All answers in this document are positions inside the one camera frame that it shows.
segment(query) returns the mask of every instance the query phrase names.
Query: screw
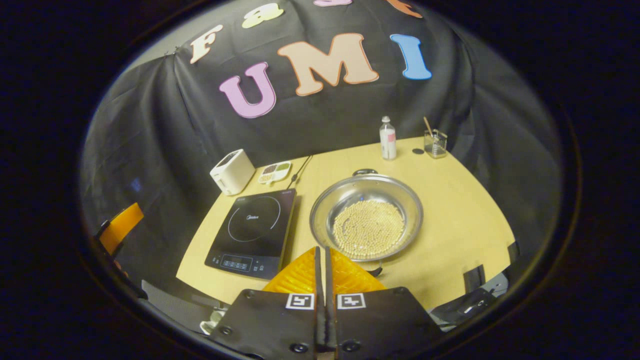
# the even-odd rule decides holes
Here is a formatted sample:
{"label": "screw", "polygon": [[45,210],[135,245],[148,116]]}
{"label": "screw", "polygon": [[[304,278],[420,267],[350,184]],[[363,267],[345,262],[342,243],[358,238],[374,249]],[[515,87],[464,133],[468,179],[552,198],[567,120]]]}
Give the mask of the screw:
{"label": "screw", "polygon": [[307,352],[308,349],[309,347],[305,344],[291,344],[291,346],[289,347],[289,350],[299,353]]}
{"label": "screw", "polygon": [[233,330],[231,330],[231,328],[228,326],[220,327],[220,329],[218,330],[222,332],[224,335],[231,335],[231,333],[233,332]]}
{"label": "screw", "polygon": [[360,350],[360,344],[355,340],[348,340],[342,344],[342,349],[346,352],[354,352]]}

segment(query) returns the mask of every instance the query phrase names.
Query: power cord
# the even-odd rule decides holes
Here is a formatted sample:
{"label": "power cord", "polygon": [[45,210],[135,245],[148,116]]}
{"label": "power cord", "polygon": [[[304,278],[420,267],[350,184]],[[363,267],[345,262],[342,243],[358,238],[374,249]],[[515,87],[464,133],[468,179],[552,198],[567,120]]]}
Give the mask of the power cord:
{"label": "power cord", "polygon": [[305,168],[305,165],[307,164],[307,161],[309,161],[309,159],[312,157],[313,155],[309,155],[307,156],[307,158],[305,159],[305,162],[302,163],[302,166],[298,169],[298,171],[293,174],[293,176],[291,177],[291,182],[289,183],[289,185],[287,186],[287,189],[291,187],[291,184],[293,184],[293,182],[295,182],[295,180],[298,180],[298,174],[302,171],[302,169]]}

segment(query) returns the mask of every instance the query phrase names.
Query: white bottle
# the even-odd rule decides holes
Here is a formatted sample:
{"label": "white bottle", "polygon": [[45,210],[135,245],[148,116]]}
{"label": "white bottle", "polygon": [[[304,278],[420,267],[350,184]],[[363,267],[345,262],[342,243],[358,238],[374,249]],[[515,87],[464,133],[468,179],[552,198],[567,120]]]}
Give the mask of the white bottle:
{"label": "white bottle", "polygon": [[396,158],[396,129],[389,122],[388,116],[382,118],[380,127],[380,144],[382,145],[382,158],[393,160]]}

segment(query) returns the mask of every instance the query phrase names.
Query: glass beaker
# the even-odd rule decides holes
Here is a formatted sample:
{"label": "glass beaker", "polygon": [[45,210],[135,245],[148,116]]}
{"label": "glass beaker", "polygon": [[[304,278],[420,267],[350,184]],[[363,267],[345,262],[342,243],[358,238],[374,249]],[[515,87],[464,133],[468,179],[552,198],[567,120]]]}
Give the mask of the glass beaker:
{"label": "glass beaker", "polygon": [[437,159],[447,155],[447,134],[433,130],[433,136],[429,134],[429,131],[424,131],[424,151],[431,155],[432,158]]}

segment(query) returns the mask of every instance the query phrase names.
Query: peach letter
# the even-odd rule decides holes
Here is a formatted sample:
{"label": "peach letter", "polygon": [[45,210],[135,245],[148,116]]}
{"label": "peach letter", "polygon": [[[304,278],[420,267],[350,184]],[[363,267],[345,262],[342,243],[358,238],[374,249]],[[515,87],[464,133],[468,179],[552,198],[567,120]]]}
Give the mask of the peach letter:
{"label": "peach letter", "polygon": [[210,49],[207,45],[211,45],[216,41],[216,33],[220,30],[222,30],[222,25],[216,26],[204,33],[201,37],[192,41],[191,46],[193,47],[193,56],[191,57],[191,63],[200,60],[201,57],[205,56],[209,52]]}
{"label": "peach letter", "polygon": [[338,85],[342,64],[347,70],[344,81],[348,84],[370,83],[380,77],[369,65],[362,49],[362,40],[364,37],[361,34],[339,34],[333,38],[329,55],[304,41],[281,47],[278,55],[288,57],[293,66],[300,83],[296,94],[307,96],[323,89],[322,82],[314,78],[311,70],[331,86]]}
{"label": "peach letter", "polygon": [[420,15],[417,12],[413,12],[411,11],[411,5],[409,4],[405,4],[400,0],[387,0],[389,2],[389,4],[391,4],[394,8],[400,10],[401,12],[407,14],[407,15],[411,15],[413,17],[417,17],[418,19],[422,18],[422,15]]}

